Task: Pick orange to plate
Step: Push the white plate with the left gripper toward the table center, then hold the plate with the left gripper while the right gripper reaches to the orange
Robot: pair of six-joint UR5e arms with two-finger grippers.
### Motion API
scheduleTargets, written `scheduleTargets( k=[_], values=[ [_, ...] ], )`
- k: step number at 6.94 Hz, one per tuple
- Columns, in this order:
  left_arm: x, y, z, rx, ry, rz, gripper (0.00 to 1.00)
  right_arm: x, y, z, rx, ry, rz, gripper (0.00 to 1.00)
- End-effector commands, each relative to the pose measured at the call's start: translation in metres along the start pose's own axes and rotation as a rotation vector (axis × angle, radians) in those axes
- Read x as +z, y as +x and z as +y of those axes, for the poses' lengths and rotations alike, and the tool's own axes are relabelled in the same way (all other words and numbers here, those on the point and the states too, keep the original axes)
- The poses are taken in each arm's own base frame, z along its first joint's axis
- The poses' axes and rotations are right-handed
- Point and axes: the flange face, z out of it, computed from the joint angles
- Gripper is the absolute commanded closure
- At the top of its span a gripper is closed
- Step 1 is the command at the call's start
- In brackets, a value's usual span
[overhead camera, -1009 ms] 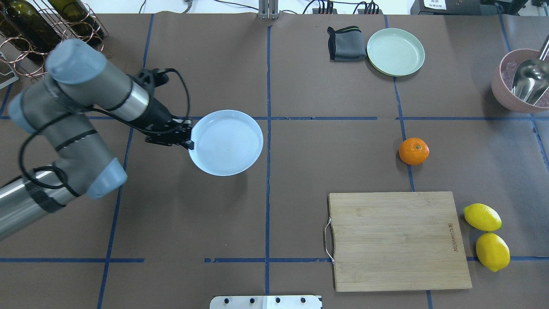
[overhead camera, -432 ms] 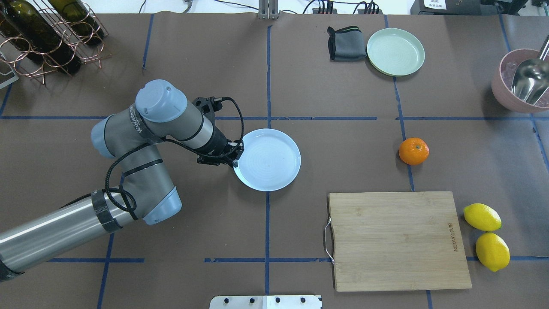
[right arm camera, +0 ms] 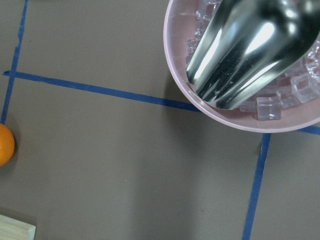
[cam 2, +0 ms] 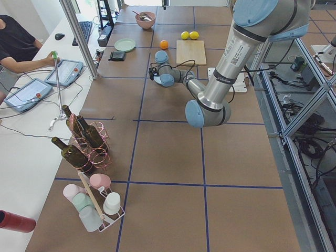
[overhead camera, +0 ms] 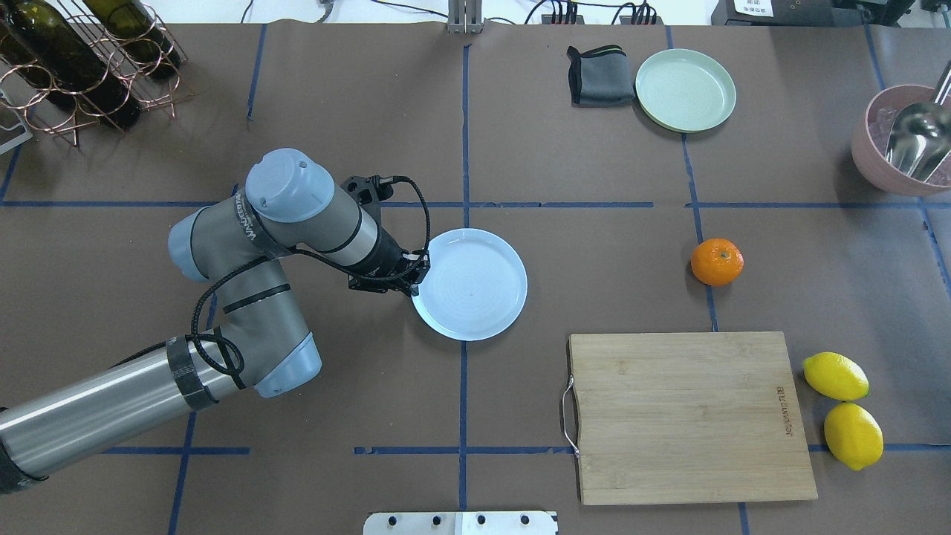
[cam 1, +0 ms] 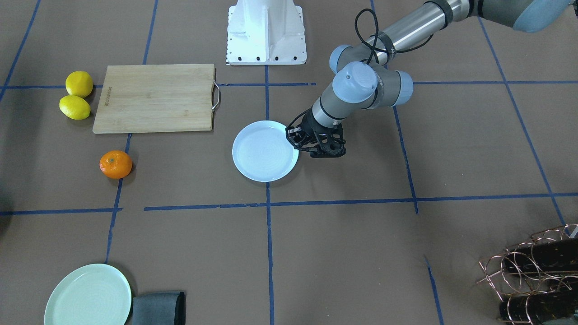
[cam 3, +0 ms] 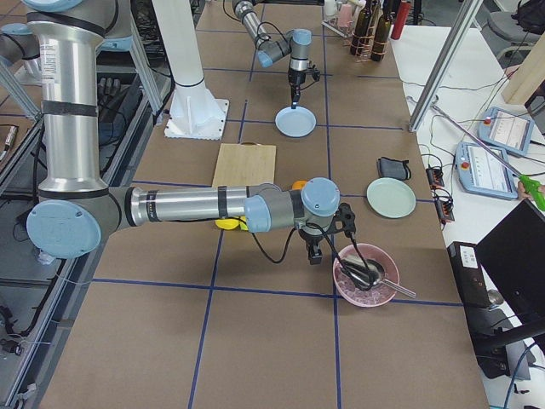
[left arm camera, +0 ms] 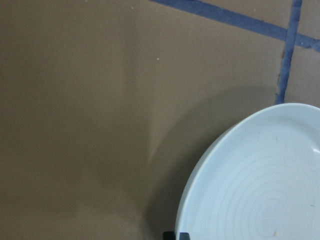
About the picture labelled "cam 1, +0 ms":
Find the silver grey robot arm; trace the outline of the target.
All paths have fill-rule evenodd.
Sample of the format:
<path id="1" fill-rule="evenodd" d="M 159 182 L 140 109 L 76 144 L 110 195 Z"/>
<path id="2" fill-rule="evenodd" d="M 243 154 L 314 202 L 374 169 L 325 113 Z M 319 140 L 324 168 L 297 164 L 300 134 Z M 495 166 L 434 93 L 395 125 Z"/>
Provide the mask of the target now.
<path id="1" fill-rule="evenodd" d="M 405 104 L 413 94 L 407 72 L 389 70 L 396 55 L 427 44 L 432 36 L 456 21 L 479 17 L 515 31 L 536 33 L 551 25 L 570 6 L 569 0 L 427 0 L 394 24 L 380 29 L 374 10 L 374 33 L 357 46 L 338 46 L 330 55 L 332 82 L 314 104 L 285 129 L 295 150 L 311 157 L 345 155 L 343 120 L 355 111 Z"/>

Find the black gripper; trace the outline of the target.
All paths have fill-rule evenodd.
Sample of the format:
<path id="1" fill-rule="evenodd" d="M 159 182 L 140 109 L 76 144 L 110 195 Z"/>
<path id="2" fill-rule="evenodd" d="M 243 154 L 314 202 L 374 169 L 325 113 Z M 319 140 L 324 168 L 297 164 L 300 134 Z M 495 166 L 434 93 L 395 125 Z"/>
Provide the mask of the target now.
<path id="1" fill-rule="evenodd" d="M 285 128 L 287 141 L 295 150 L 307 152 L 312 158 L 338 158 L 346 154 L 343 127 L 324 127 L 312 111 L 299 114 Z"/>

